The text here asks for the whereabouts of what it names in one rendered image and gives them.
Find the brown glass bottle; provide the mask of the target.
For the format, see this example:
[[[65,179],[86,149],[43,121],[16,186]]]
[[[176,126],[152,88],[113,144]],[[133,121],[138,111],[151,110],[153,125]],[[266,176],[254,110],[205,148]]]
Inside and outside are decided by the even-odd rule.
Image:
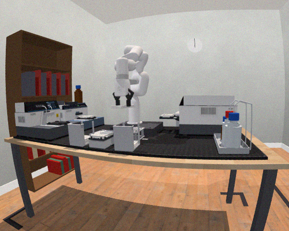
[[[75,102],[83,103],[82,100],[82,91],[75,91],[74,92]]]

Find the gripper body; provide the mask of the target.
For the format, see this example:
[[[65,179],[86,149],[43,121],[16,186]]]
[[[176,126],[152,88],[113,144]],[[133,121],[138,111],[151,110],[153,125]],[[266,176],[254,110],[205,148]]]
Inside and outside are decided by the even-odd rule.
[[[126,96],[128,93],[128,88],[131,89],[130,80],[129,79],[117,79],[115,81],[115,96]]]

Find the white plastic bottle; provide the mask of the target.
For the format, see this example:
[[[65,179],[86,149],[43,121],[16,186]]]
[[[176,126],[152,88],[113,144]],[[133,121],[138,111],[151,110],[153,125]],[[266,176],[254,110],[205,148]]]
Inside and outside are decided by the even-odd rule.
[[[240,148],[242,126],[230,127],[225,125],[224,148]]]

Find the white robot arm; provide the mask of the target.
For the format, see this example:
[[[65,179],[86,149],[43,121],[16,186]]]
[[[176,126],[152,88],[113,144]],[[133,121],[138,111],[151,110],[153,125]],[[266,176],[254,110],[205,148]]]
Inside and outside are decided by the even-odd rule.
[[[140,46],[127,45],[124,48],[124,54],[115,62],[116,79],[129,79],[129,71],[132,72],[130,79],[131,90],[134,95],[131,99],[129,108],[129,122],[127,124],[140,124],[140,100],[138,96],[144,96],[147,92],[149,75],[143,72],[148,60],[148,53],[144,52]],[[135,62],[139,61],[137,64]]]

